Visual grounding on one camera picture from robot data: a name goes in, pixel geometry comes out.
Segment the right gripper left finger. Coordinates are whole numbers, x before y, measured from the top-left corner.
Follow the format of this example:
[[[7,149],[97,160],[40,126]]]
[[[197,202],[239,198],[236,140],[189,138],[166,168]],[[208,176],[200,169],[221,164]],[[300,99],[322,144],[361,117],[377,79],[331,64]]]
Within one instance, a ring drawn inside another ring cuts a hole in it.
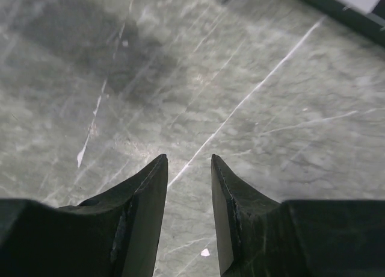
[[[168,160],[76,206],[1,200],[2,276],[152,276]]]

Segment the black white chessboard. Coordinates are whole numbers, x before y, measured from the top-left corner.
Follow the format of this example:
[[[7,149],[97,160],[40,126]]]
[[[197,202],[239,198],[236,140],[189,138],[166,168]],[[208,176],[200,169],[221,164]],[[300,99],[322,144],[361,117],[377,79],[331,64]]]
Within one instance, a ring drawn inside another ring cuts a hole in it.
[[[303,0],[384,46],[384,0]]]

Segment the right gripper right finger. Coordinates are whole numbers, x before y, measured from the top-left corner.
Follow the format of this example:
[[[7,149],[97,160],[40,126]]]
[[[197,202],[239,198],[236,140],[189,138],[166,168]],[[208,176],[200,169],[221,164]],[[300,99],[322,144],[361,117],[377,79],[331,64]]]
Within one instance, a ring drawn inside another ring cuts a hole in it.
[[[221,276],[383,276],[384,202],[276,202],[211,158]]]

